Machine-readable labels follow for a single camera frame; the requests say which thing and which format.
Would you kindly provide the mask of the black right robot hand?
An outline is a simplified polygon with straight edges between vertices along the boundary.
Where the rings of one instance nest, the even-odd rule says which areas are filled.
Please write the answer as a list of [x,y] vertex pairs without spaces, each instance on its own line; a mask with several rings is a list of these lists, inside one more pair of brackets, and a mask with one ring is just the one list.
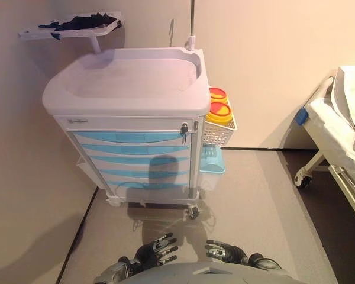
[[205,245],[206,256],[225,263],[247,264],[248,257],[245,252],[234,245],[217,240],[207,240]]

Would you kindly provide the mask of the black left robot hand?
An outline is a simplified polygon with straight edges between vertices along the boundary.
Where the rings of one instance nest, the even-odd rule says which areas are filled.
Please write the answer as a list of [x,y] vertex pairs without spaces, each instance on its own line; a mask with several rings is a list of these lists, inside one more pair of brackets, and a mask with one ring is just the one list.
[[177,255],[173,255],[178,250],[176,242],[173,233],[167,233],[142,245],[135,253],[135,259],[143,270],[168,264],[177,259]]

